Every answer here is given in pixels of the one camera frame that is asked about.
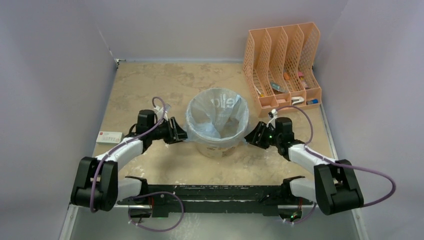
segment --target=wooden table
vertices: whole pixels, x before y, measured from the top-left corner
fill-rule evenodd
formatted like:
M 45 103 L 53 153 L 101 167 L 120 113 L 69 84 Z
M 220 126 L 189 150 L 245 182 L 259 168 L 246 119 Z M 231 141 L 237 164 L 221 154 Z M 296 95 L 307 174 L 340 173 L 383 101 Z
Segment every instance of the wooden table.
M 223 87 L 239 93 L 249 104 L 251 129 L 258 123 L 253 98 L 236 63 L 135 63 L 119 65 L 113 89 L 101 125 L 101 131 L 127 133 L 137 122 L 139 110 L 153 109 L 152 97 L 159 96 L 172 106 L 168 117 L 185 124 L 189 101 L 203 90 Z M 314 137 L 309 145 L 332 156 L 328 134 L 319 107 L 308 109 Z M 300 112 L 279 114 L 293 121 L 295 137 L 306 141 L 310 136 L 308 121 Z M 109 150 L 111 145 L 97 144 L 94 155 Z M 285 160 L 275 147 L 267 150 L 240 145 L 231 156 L 211 159 L 199 153 L 193 142 L 166 145 L 154 141 L 141 156 L 134 158 L 120 172 L 125 176 L 144 177 L 150 184 L 209 185 L 280 185 L 285 178 L 312 175 L 299 165 Z

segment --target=plastic bag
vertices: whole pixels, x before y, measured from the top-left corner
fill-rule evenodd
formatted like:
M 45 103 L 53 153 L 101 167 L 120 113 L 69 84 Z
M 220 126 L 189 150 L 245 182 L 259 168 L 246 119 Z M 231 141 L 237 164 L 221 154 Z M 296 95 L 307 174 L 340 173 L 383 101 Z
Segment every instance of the plastic bag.
M 245 136 L 248 103 L 236 92 L 220 87 L 202 91 L 188 104 L 185 130 L 188 141 L 231 148 Z

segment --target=beige marble table surface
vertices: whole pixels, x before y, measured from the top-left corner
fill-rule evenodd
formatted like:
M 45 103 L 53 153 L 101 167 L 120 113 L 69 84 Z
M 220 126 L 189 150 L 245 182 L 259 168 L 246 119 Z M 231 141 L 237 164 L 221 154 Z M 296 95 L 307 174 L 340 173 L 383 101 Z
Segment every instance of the beige marble table surface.
M 185 124 L 189 101 L 203 90 L 223 87 L 239 93 L 249 104 L 250 127 L 258 123 L 253 98 L 236 63 L 137 63 L 119 65 L 114 85 L 101 124 L 101 131 L 127 133 L 137 122 L 139 110 L 153 109 L 152 97 L 159 96 L 172 106 L 168 117 Z M 314 150 L 332 156 L 329 138 L 319 107 L 308 109 L 314 137 L 309 145 Z M 293 121 L 295 137 L 306 141 L 310 136 L 308 121 L 300 112 L 279 114 Z M 94 156 L 112 146 L 96 144 Z M 166 145 L 154 141 L 148 150 L 119 171 L 125 176 L 144 177 L 150 184 L 209 185 L 279 185 L 283 179 L 312 175 L 299 165 L 285 160 L 275 147 L 267 150 L 252 145 L 239 145 L 234 154 L 212 159 L 199 153 L 193 142 Z

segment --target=waste bin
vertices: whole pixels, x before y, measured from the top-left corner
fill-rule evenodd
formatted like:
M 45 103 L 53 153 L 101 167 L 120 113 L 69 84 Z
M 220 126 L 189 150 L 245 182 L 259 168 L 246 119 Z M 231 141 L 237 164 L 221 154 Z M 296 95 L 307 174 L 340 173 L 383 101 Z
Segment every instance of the waste bin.
M 202 91 L 185 113 L 187 139 L 209 158 L 226 157 L 244 139 L 249 124 L 248 103 L 238 93 L 220 87 Z

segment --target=gray wall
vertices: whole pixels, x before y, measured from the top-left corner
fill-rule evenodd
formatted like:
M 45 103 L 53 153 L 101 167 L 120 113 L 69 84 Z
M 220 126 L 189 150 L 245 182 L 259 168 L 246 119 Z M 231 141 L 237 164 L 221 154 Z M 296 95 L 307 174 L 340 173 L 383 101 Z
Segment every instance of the gray wall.
M 79 0 L 0 6 L 0 238 L 57 239 L 114 61 Z
M 350 0 L 315 64 L 338 156 L 393 176 L 363 209 L 371 239 L 424 234 L 422 0 Z M 390 190 L 358 173 L 365 201 Z
M 242 61 L 248 30 L 314 21 L 326 39 L 348 0 L 85 0 L 113 56 Z

